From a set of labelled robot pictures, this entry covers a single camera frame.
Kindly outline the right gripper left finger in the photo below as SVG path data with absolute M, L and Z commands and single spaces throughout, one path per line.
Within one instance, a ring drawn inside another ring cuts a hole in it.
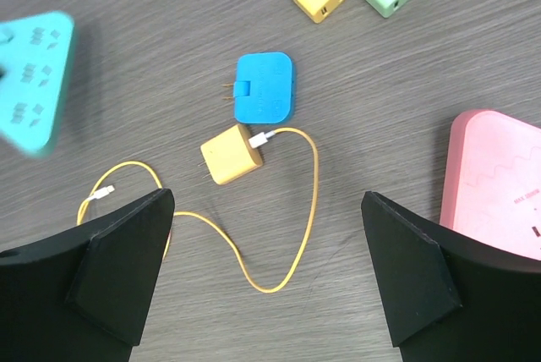
M 172 227 L 172 191 L 1 254 L 3 361 L 127 361 Z

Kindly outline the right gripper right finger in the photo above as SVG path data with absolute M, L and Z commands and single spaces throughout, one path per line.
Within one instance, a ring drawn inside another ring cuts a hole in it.
M 364 232 L 404 361 L 538 361 L 540 263 L 431 222 L 373 191 Z

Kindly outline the pink triangular power socket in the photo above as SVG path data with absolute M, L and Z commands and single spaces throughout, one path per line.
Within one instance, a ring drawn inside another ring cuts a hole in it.
M 540 257 L 540 129 L 492 110 L 451 125 L 440 225 L 534 260 Z

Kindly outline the orange charger plug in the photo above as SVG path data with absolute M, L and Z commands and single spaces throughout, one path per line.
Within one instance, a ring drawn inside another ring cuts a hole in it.
M 249 143 L 250 137 L 248 128 L 238 123 L 200 146 L 216 184 L 228 184 L 263 165 L 259 150 Z

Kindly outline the teal triangular power socket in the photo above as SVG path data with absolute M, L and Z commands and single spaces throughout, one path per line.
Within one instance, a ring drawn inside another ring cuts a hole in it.
M 76 40 L 63 11 L 1 23 L 1 136 L 27 156 L 54 149 Z

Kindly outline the blue charger plug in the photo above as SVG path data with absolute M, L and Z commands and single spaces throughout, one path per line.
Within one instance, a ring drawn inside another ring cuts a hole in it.
M 281 124 L 295 111 L 296 66 L 284 52 L 257 52 L 237 61 L 233 116 L 248 125 Z

